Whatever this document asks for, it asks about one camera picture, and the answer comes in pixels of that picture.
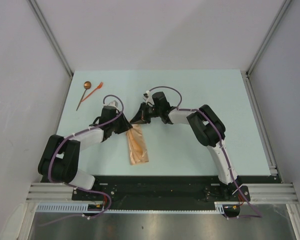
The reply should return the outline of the orange cloth napkin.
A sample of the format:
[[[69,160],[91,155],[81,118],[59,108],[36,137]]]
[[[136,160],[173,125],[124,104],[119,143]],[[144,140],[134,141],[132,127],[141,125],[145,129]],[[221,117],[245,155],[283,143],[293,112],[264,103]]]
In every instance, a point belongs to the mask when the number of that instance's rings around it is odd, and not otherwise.
[[[126,132],[130,164],[139,165],[149,162],[146,141],[139,124],[133,124]]]

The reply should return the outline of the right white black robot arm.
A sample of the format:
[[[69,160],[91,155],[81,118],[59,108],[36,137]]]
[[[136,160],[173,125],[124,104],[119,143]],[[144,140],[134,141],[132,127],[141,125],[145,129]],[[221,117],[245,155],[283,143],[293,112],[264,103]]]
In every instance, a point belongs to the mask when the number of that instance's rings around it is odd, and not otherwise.
[[[164,124],[189,125],[197,141],[207,147],[218,173],[220,195],[232,201],[239,194],[238,174],[228,156],[225,143],[225,125],[211,107],[204,104],[198,109],[171,106],[162,91],[144,94],[144,102],[131,124],[150,124],[151,119],[160,118]]]

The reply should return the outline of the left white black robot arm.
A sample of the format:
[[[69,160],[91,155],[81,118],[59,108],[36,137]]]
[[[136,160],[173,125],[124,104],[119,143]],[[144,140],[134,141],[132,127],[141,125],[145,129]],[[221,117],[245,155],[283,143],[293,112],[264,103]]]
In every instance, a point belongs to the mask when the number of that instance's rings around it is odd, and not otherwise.
[[[106,141],[113,133],[125,133],[132,128],[122,111],[107,105],[101,116],[88,128],[68,137],[51,135],[47,141],[38,164],[38,173],[47,177],[51,183],[65,183],[83,189],[90,200],[100,196],[101,188],[95,184],[96,178],[79,169],[80,152]]]

